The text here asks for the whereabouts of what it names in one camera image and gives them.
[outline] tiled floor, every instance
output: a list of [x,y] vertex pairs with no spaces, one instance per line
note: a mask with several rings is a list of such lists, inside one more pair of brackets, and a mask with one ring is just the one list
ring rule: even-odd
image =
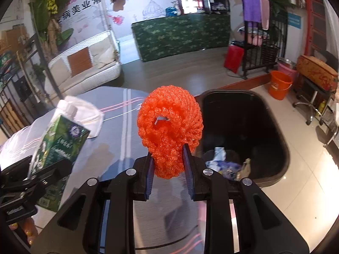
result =
[[305,124],[306,108],[293,108],[294,94],[282,101],[271,97],[267,86],[253,89],[265,98],[275,115],[290,151],[290,166],[275,185],[263,188],[304,237],[312,251],[339,214],[339,169],[318,139],[319,123]]

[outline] black trash bin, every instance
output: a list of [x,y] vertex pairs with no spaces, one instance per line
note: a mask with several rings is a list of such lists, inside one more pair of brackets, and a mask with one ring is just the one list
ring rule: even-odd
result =
[[204,130],[203,156],[214,147],[251,159],[250,178],[258,186],[277,183],[289,167],[289,149],[266,102],[251,91],[211,90],[199,97]]

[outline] table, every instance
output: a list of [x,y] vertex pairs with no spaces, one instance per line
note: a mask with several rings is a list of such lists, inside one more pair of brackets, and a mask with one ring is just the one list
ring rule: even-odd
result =
[[[137,90],[99,87],[78,96],[101,109],[104,122],[99,135],[86,140],[69,176],[61,204],[88,178],[97,177],[101,181],[114,178],[132,167],[136,158],[147,155],[136,125],[138,110],[147,95]],[[1,169],[34,153],[53,113],[50,111],[35,120],[0,146]],[[44,228],[53,215],[54,212],[38,207],[33,217],[36,226]],[[183,173],[170,180],[155,176],[150,199],[134,202],[135,246],[141,248],[137,253],[172,253],[181,248],[180,253],[202,253],[197,224],[197,204],[189,197]],[[182,240],[165,247],[144,249],[179,239]]]

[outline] white sofa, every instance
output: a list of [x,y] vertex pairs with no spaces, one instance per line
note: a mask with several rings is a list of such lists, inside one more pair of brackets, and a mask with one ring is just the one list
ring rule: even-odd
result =
[[[98,45],[101,45],[98,44],[99,42],[105,42],[107,45],[108,41],[110,45],[109,50],[98,49]],[[96,45],[96,53],[102,54],[93,54],[93,52],[91,52],[91,48],[94,47],[93,45]],[[89,48],[89,57],[92,62],[92,67],[72,77],[72,70],[67,57],[86,47]],[[118,41],[111,30],[106,30],[78,43],[53,58],[49,63],[49,69],[63,96],[77,96],[119,77],[121,71],[119,55],[120,50]],[[105,58],[98,63],[98,57],[103,56],[105,56]],[[58,98],[47,77],[44,88],[54,103],[56,101],[55,99]]]

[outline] metal screw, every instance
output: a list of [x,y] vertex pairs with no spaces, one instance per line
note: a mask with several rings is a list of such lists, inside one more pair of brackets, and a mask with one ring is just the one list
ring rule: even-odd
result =
[[137,171],[134,168],[129,168],[126,170],[126,174],[129,176],[133,176],[137,173]]
[[244,179],[242,180],[242,183],[245,184],[245,185],[247,185],[247,186],[249,186],[249,185],[252,184],[252,180],[249,179],[249,178],[244,178]]
[[97,184],[97,179],[96,178],[90,178],[88,181],[87,181],[87,185],[89,185],[89,186],[93,186],[93,185],[95,185],[95,184]]
[[212,169],[204,169],[202,171],[204,173],[205,176],[212,176],[213,175],[213,170]]

